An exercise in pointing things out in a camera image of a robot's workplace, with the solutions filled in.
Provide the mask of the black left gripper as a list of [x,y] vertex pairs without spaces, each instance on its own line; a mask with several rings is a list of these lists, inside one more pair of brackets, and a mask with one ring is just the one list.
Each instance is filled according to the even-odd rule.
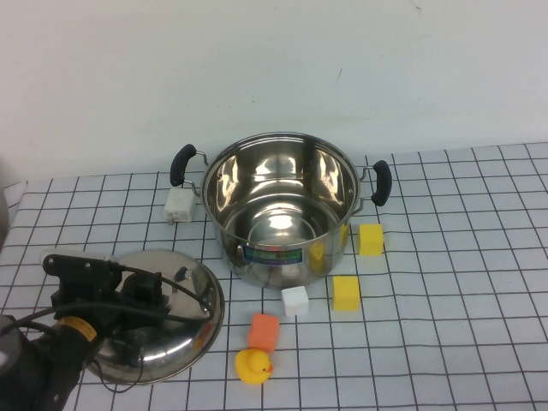
[[[139,302],[157,303],[144,308]],[[82,319],[97,333],[132,330],[144,323],[161,325],[169,313],[169,300],[162,299],[162,281],[156,273],[129,275],[126,295],[99,285],[61,282],[51,295],[51,306],[56,320]]]

